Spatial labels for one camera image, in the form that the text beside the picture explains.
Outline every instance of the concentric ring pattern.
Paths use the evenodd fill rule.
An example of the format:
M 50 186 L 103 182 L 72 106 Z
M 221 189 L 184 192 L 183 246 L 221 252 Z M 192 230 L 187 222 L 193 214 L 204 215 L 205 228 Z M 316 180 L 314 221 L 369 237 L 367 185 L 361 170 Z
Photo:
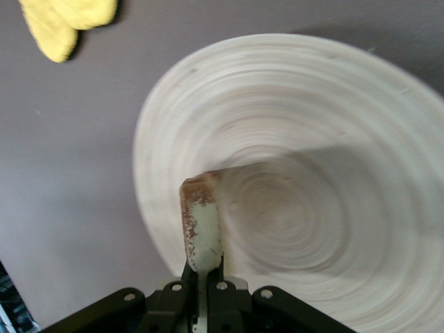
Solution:
M 176 275 L 179 186 L 217 169 L 229 274 L 359 332 L 444 332 L 444 104 L 415 78 L 315 37 L 200 50 L 135 137 L 139 207 Z

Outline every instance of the yellow glove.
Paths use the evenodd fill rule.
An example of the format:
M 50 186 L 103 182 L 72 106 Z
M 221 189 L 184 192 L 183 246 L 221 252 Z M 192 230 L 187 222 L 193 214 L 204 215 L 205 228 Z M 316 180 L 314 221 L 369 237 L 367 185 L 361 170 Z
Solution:
M 68 59 L 78 31 L 109 24 L 117 0 L 19 0 L 40 51 L 54 62 Z

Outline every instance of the yellow cloth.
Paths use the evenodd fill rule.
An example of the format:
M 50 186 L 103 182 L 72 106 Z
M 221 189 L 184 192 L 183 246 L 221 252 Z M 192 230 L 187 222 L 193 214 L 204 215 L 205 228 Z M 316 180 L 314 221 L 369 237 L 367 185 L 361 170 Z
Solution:
M 78 31 L 109 24 L 117 0 L 19 0 L 22 11 L 42 53 L 54 62 L 68 59 Z

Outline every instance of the silver screw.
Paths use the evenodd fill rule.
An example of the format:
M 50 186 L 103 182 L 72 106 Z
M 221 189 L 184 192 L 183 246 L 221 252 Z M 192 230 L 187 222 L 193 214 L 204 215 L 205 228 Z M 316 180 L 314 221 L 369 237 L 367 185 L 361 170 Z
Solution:
M 271 290 L 263 289 L 261 290 L 261 297 L 269 300 L 270 298 L 273 297 L 273 293 L 271 292 Z
M 129 293 L 129 294 L 125 295 L 123 300 L 125 300 L 126 302 L 129 302 L 130 300 L 134 300 L 135 298 L 136 298 L 135 293 Z
M 179 291 L 179 290 L 181 290 L 181 289 L 182 289 L 182 285 L 179 284 L 179 283 L 174 284 L 174 285 L 171 287 L 171 290 L 172 290 L 172 291 Z
M 226 290 L 228 289 L 228 284 L 225 281 L 220 281 L 218 284 L 216 284 L 216 288 L 218 290 Z

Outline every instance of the gray table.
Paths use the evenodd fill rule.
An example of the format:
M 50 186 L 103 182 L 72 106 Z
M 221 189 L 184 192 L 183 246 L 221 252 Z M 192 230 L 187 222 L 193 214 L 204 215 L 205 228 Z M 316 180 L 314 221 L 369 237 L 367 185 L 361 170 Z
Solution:
M 58 65 L 0 0 L 0 260 L 46 327 L 170 273 L 137 209 L 132 144 L 146 95 L 192 51 L 304 33 L 373 52 L 444 94 L 444 1 L 123 0 Z

